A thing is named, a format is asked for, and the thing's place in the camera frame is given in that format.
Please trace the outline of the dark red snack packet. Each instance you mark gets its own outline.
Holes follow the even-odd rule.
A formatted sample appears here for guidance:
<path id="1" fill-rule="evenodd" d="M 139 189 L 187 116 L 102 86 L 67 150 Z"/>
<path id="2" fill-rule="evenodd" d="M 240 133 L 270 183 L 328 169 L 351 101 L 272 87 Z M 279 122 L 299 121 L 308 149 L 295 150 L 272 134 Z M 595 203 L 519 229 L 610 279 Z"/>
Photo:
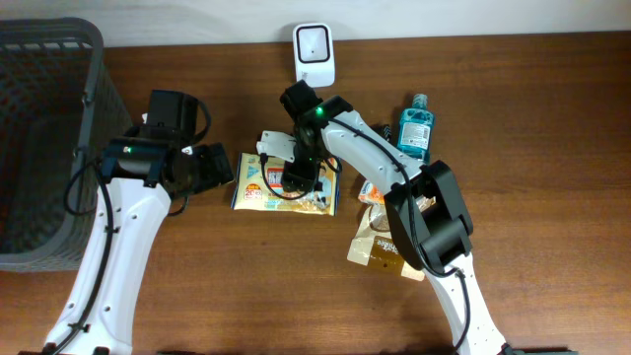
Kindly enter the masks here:
<path id="1" fill-rule="evenodd" d="M 392 130 L 388 124 L 380 125 L 377 128 L 377 132 L 380 134 L 382 138 L 388 143 L 392 142 Z"/>

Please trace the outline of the yellow snack bag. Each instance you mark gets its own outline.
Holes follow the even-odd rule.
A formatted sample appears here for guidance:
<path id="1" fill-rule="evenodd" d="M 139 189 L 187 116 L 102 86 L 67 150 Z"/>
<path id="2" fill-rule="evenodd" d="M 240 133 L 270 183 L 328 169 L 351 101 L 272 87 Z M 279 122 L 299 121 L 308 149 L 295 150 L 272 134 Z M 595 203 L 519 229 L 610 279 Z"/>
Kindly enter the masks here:
<path id="1" fill-rule="evenodd" d="M 297 196 L 302 194 L 301 190 L 289 192 L 282 187 L 283 168 L 284 161 L 279 158 L 269 158 L 264 172 L 269 186 L 274 192 L 285 196 L 285 199 L 276 196 L 265 184 L 260 157 L 255 154 L 241 153 L 238 164 L 238 184 L 231 207 L 234 210 L 335 215 L 339 198 L 339 174 L 332 171 L 326 163 L 321 163 L 315 189 L 297 199 Z"/>

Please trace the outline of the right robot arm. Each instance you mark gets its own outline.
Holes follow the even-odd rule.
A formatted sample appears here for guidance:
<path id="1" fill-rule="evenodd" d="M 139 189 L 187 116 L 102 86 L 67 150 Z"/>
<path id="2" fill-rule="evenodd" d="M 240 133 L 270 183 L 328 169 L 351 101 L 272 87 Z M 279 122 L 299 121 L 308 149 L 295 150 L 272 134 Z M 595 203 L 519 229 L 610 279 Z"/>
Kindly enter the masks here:
<path id="1" fill-rule="evenodd" d="M 384 196 L 391 239 L 404 261 L 426 275 L 448 320 L 456 354 L 511 354 L 495 325 L 473 265 L 473 224 L 456 177 L 442 161 L 412 158 L 375 132 L 339 96 L 323 100 L 305 81 L 280 97 L 293 121 L 290 134 L 265 131 L 256 144 L 262 160 L 284 161 L 282 199 L 316 189 L 330 158 L 351 165 Z"/>

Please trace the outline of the orange snack packet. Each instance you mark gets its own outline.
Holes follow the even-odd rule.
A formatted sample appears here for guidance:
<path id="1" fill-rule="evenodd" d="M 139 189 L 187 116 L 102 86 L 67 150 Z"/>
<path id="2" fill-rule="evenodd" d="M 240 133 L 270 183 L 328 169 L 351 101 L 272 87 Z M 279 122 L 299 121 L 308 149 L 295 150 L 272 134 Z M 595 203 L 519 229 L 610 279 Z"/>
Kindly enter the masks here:
<path id="1" fill-rule="evenodd" d="M 384 205 L 384 195 L 368 180 L 362 184 L 358 194 L 358 200 L 371 205 Z"/>

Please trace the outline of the beige cookie pouch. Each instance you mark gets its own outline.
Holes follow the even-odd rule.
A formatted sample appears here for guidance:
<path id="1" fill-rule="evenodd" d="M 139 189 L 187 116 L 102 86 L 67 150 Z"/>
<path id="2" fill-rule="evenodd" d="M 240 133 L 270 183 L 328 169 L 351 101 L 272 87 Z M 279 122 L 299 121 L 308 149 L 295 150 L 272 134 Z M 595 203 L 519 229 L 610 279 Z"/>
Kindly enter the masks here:
<path id="1" fill-rule="evenodd" d="M 411 267 L 394 245 L 384 201 L 360 198 L 366 205 L 347 260 L 415 281 L 423 281 L 425 274 Z"/>

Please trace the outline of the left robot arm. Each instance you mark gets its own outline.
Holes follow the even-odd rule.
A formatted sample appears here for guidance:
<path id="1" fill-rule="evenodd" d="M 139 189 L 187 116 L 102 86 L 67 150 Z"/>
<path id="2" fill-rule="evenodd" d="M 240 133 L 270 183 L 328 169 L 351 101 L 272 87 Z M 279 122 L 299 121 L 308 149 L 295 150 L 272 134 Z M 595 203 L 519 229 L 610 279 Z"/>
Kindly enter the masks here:
<path id="1" fill-rule="evenodd" d="M 45 354 L 129 354 L 135 308 L 154 239 L 172 204 L 234 178 L 222 144 L 203 144 L 207 105 L 155 90 L 142 124 L 90 164 L 98 184 L 92 231 Z"/>

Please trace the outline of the teal mouthwash bottle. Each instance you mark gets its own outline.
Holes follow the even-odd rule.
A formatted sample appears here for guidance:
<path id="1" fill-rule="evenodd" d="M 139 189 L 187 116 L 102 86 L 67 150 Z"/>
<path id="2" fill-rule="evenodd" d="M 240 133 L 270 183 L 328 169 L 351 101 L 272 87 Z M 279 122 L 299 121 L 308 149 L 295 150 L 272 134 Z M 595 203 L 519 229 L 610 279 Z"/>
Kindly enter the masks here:
<path id="1" fill-rule="evenodd" d="M 428 110 L 428 97 L 424 94 L 416 94 L 411 107 L 405 108 L 400 115 L 397 149 L 429 164 L 430 144 L 435 123 L 435 115 Z"/>

